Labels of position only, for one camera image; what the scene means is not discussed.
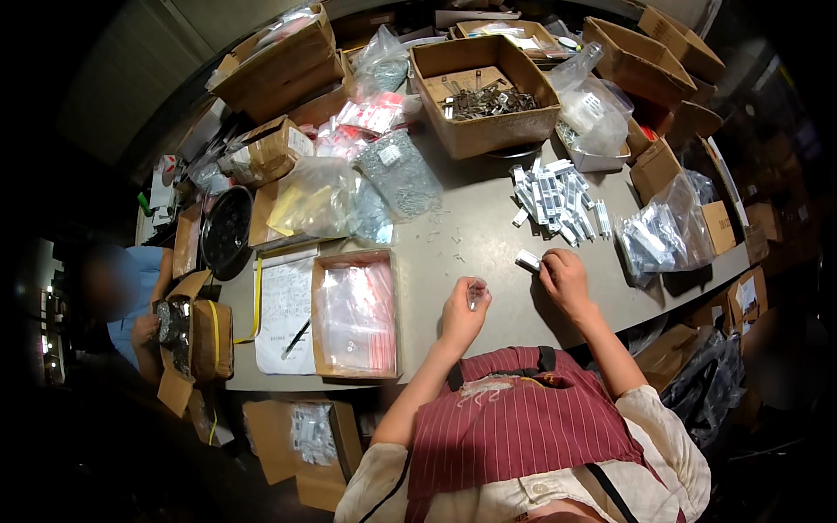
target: yellow strap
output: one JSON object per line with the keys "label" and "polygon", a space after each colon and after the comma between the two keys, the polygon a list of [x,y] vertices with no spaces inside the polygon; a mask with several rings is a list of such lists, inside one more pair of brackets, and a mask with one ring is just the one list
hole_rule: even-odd
{"label": "yellow strap", "polygon": [[259,329],[259,312],[261,311],[261,261],[261,258],[259,258],[258,266],[256,268],[256,287],[254,290],[255,296],[253,297],[253,333],[246,338],[233,340],[235,345],[254,340],[256,337],[256,331]]}
{"label": "yellow strap", "polygon": [[221,335],[218,332],[218,311],[215,309],[214,301],[209,301],[209,308],[212,309],[212,323],[215,325],[215,372],[217,372],[218,360],[221,359]]}

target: white label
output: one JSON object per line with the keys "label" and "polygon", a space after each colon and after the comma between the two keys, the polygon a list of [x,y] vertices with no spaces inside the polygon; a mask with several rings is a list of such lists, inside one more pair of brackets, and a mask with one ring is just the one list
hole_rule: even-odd
{"label": "white label", "polygon": [[746,314],[747,310],[756,301],[756,280],[752,276],[743,284],[738,286],[735,291],[735,300],[738,306],[741,307],[742,314]]}
{"label": "white label", "polygon": [[298,158],[314,156],[314,143],[298,130],[288,127],[288,147],[296,153]]}
{"label": "white label", "polygon": [[389,147],[385,147],[383,151],[379,152],[377,155],[381,158],[383,165],[389,167],[393,164],[393,162],[401,157],[401,152],[395,145],[391,145]]}
{"label": "white label", "polygon": [[715,305],[712,307],[712,324],[715,325],[715,322],[724,314],[724,308],[720,305]]}

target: box of plastic bags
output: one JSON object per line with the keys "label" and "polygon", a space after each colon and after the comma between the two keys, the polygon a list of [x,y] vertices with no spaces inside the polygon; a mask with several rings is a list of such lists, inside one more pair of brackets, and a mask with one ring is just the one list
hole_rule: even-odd
{"label": "box of plastic bags", "polygon": [[397,271],[390,249],[321,256],[311,274],[311,339],[318,376],[395,378]]}

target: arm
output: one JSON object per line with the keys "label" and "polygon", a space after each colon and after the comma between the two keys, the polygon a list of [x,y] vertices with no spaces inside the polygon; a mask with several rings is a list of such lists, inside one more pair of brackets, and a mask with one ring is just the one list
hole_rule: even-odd
{"label": "arm", "polygon": [[587,272],[577,254],[549,249],[541,263],[541,282],[555,305],[584,336],[610,397],[615,400],[630,389],[648,385],[634,358],[588,298]]}
{"label": "arm", "polygon": [[454,291],[444,303],[442,336],[430,347],[424,363],[384,414],[370,446],[391,443],[408,448],[413,444],[416,412],[439,395],[450,368],[465,354],[485,322],[491,295],[485,289],[484,298],[477,309],[469,310],[466,292],[473,281],[474,278],[457,280]]}
{"label": "arm", "polygon": [[149,312],[151,304],[157,300],[162,300],[166,296],[166,289],[172,282],[172,260],[174,259],[174,251],[171,249],[162,248],[162,259],[160,260],[160,276],[157,277],[157,282],[154,284],[154,290],[151,291],[151,299],[148,303]]}

